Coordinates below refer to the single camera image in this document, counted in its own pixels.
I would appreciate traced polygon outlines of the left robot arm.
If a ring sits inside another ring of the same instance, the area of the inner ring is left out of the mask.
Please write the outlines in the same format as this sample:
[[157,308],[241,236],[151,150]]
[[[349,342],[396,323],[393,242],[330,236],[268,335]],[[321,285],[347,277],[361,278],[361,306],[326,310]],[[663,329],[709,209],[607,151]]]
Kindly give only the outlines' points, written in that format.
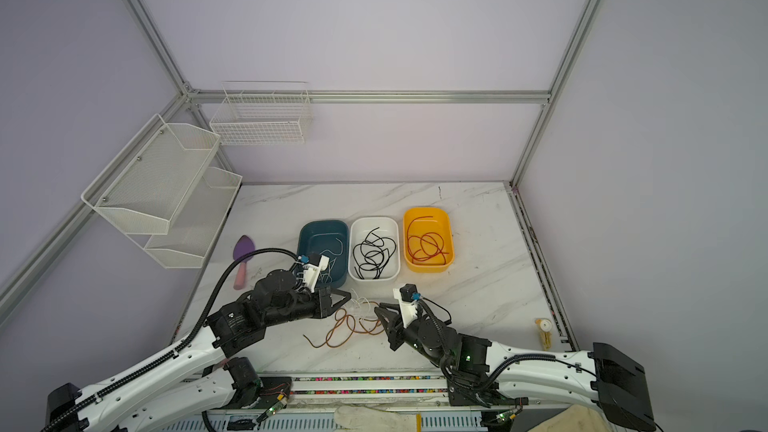
[[[228,276],[263,254],[291,259],[236,301],[214,310]],[[79,388],[65,384],[49,394],[45,431],[111,431],[132,412],[182,380],[261,341],[270,327],[302,319],[324,319],[351,300],[347,291],[317,283],[329,259],[263,248],[233,260],[213,288],[201,315],[181,340],[100,382]]]

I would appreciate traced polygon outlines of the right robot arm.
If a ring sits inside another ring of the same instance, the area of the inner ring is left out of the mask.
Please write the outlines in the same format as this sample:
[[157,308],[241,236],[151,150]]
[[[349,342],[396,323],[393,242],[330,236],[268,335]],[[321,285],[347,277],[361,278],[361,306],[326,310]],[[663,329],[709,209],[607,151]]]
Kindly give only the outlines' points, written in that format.
[[597,410],[626,429],[659,428],[644,367],[610,344],[559,353],[515,348],[456,331],[422,300],[382,303],[374,312],[392,350],[408,346],[440,370],[453,406],[548,400]]

